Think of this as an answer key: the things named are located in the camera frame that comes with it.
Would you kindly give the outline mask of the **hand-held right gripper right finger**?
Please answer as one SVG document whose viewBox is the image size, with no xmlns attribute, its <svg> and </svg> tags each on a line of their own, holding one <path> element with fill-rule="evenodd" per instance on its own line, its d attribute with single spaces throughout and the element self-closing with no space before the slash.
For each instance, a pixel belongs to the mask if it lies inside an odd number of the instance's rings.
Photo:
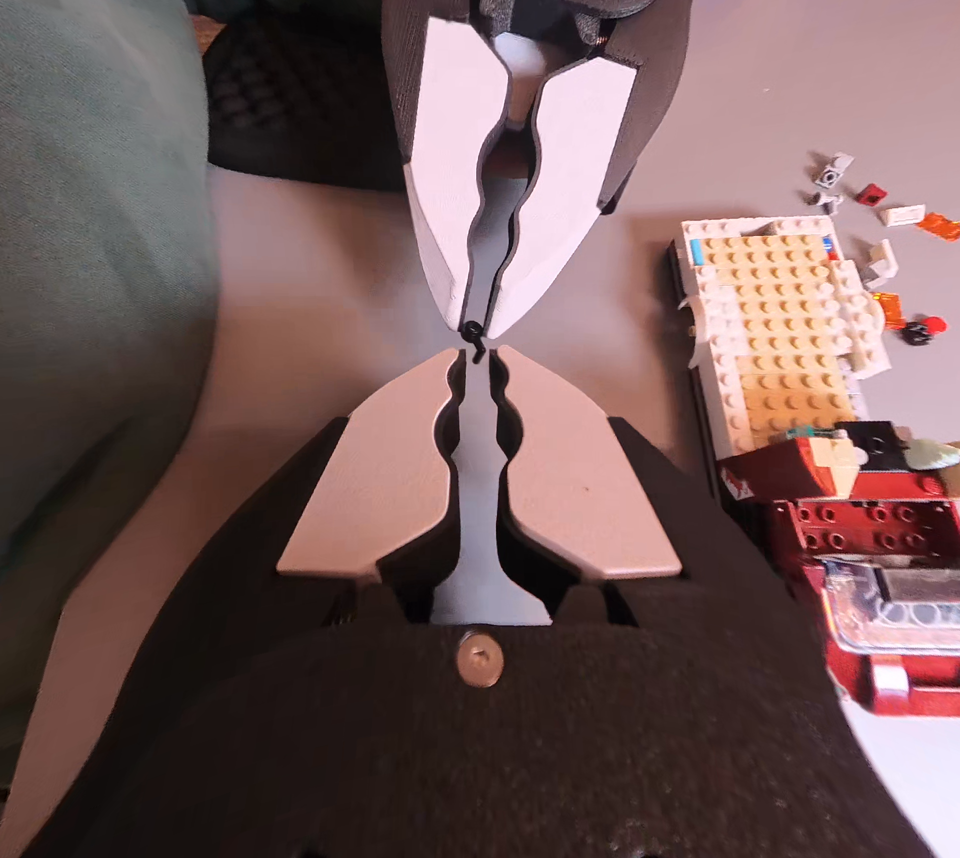
<svg viewBox="0 0 960 858">
<path fill-rule="evenodd" d="M 508 345 L 489 353 L 498 483 L 496 548 L 506 576 L 550 619 L 572 588 L 673 579 L 682 563 L 620 444 L 582 390 Z"/>
</svg>

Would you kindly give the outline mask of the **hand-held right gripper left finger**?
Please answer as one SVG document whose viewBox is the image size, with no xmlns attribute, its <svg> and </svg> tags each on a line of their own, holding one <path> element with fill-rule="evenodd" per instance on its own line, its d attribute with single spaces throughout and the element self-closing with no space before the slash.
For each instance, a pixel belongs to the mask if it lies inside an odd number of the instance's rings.
<svg viewBox="0 0 960 858">
<path fill-rule="evenodd" d="M 429 622 L 461 551 L 461 350 L 448 348 L 350 413 L 276 564 L 279 575 L 390 588 Z"/>
</svg>

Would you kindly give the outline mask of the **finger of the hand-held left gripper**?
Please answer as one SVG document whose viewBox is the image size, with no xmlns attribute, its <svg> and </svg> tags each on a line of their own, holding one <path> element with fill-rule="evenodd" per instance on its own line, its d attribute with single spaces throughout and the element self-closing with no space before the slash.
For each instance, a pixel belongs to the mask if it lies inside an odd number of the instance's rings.
<svg viewBox="0 0 960 858">
<path fill-rule="evenodd" d="M 507 65 L 474 27 L 428 19 L 405 183 L 429 291 L 454 332 L 472 281 L 469 239 L 484 210 L 482 166 L 505 126 L 510 91 Z"/>
<path fill-rule="evenodd" d="M 594 57 L 552 73 L 532 116 L 532 182 L 514 211 L 510 254 L 486 324 L 500 338 L 542 298 L 597 220 L 637 70 Z"/>
</svg>

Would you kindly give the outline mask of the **grey desk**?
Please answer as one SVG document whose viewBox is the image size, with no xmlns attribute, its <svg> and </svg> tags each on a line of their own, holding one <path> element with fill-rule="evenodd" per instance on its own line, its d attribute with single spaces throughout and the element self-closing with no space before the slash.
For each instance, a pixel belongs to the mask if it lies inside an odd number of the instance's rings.
<svg viewBox="0 0 960 858">
<path fill-rule="evenodd" d="M 694 0 L 678 92 L 614 215 L 505 334 L 698 484 L 706 464 L 667 304 L 689 219 L 806 211 L 816 157 L 849 191 L 958 220 L 958 0 Z M 64 612 L 2 826 L 17 856 L 99 735 L 162 598 L 327 422 L 454 345 L 400 194 L 209 173 L 222 261 L 213 364 L 167 474 Z"/>
</svg>

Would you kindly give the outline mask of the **tan white red brick vehicle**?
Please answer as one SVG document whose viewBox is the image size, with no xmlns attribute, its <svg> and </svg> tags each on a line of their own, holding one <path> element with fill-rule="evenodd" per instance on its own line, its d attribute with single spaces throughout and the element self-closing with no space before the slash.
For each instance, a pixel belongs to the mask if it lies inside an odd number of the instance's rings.
<svg viewBox="0 0 960 858">
<path fill-rule="evenodd" d="M 712 484 L 861 708 L 958 718 L 958 441 L 870 420 L 893 295 L 827 217 L 690 220 L 669 249 Z"/>
</svg>

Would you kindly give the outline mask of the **person in green sweatshirt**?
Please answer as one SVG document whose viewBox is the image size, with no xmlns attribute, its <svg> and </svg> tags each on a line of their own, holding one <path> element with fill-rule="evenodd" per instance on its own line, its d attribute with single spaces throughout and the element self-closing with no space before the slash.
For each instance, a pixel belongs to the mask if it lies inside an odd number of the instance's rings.
<svg viewBox="0 0 960 858">
<path fill-rule="evenodd" d="M 1 755 L 66 599 L 176 456 L 219 300 L 193 15 L 382 0 L 1 1 Z"/>
</svg>

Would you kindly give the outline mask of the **white angled bracket brick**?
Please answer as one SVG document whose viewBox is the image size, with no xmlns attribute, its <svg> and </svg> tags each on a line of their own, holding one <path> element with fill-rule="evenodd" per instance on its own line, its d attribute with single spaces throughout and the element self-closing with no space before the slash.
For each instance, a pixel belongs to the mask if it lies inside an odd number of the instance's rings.
<svg viewBox="0 0 960 858">
<path fill-rule="evenodd" d="M 899 272 L 899 263 L 889 239 L 872 245 L 867 263 L 861 273 L 864 287 L 871 292 L 882 291 Z"/>
</svg>

